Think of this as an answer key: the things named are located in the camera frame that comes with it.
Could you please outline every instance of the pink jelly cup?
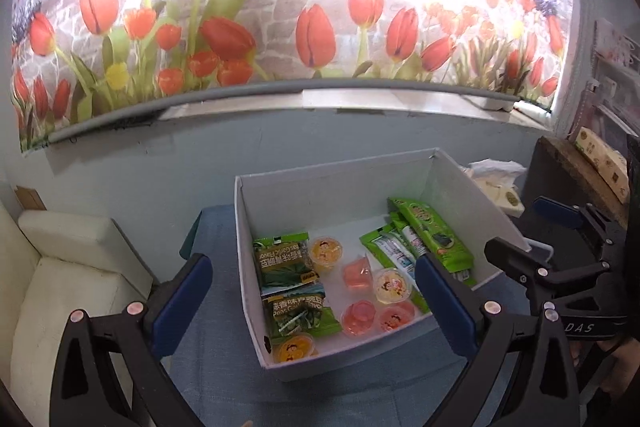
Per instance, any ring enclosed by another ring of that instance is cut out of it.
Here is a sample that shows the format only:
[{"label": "pink jelly cup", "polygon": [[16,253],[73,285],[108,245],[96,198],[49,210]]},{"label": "pink jelly cup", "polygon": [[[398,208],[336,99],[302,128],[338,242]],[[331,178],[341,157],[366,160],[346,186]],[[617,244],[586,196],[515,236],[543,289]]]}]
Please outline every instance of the pink jelly cup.
[{"label": "pink jelly cup", "polygon": [[342,280],[350,290],[370,290],[373,286],[371,265],[366,256],[360,257],[344,266]]}]

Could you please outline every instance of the pea snack bag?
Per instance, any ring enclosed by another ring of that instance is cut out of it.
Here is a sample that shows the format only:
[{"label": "pea snack bag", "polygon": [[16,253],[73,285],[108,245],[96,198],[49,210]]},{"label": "pea snack bag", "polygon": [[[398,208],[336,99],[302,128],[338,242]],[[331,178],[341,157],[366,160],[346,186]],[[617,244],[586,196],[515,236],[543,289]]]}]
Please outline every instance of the pea snack bag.
[{"label": "pea snack bag", "polygon": [[424,297],[415,285],[415,264],[412,254],[407,251],[396,235],[398,231],[393,225],[385,225],[373,232],[366,233],[360,242],[369,250],[384,268],[398,268],[411,277],[414,287],[411,302],[423,313],[429,312]]},{"label": "pea snack bag", "polygon": [[[420,236],[418,236],[415,230],[412,229],[411,225],[409,225],[399,212],[390,212],[389,218],[391,219],[391,223],[396,227],[396,230],[398,230],[402,237],[404,237],[405,245],[409,250],[411,250],[416,259],[426,251],[430,251],[425,243],[420,239]],[[476,285],[476,280],[471,277],[471,271],[469,269],[452,272],[451,275],[460,282],[465,283],[467,286]]]},{"label": "pea snack bag", "polygon": [[283,343],[293,334],[323,337],[342,331],[319,281],[268,296],[262,303],[273,345]]},{"label": "pea snack bag", "polygon": [[262,296],[314,282],[318,274],[308,254],[306,232],[254,241],[254,257]]},{"label": "pea snack bag", "polygon": [[450,273],[473,268],[474,256],[428,204],[406,198],[389,198],[389,201]]}]

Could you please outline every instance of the tulip mural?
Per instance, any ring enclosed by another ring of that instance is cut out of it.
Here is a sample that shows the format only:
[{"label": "tulip mural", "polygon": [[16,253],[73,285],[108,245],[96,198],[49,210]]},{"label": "tulip mural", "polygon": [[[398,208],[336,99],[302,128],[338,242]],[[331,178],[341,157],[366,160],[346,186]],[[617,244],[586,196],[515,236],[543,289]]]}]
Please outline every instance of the tulip mural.
[{"label": "tulip mural", "polygon": [[389,78],[549,108],[572,0],[14,0],[23,150],[62,127],[249,82]]}]

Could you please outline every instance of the white sofa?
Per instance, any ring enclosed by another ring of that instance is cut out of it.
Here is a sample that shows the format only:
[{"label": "white sofa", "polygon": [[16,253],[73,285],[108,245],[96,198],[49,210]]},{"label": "white sofa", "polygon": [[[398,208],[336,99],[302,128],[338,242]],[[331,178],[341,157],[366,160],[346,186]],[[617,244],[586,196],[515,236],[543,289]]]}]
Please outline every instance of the white sofa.
[{"label": "white sofa", "polygon": [[[33,427],[48,427],[69,313],[119,313],[146,300],[152,277],[111,219],[28,210],[18,225],[0,204],[0,378]],[[113,361],[130,399],[124,361]]]}]

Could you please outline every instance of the flower stem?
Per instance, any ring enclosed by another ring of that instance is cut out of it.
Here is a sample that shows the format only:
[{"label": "flower stem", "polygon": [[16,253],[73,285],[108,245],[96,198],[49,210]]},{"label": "flower stem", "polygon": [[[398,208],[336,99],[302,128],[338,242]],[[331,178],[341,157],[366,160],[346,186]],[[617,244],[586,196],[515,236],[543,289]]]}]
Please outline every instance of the flower stem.
[{"label": "flower stem", "polygon": [[56,46],[55,52],[56,52],[56,56],[62,58],[62,60],[64,60],[66,62],[67,66],[69,66],[71,71],[74,72],[76,78],[78,79],[78,82],[80,82],[80,85],[82,86],[82,90],[84,91],[84,94],[86,96],[89,96],[89,93],[90,93],[89,92],[89,87],[86,85],[86,82],[84,81],[84,78],[80,74],[80,71],[78,71],[78,68],[76,67],[74,62],[69,57],[67,57],[65,52],[62,51],[57,46]]}]

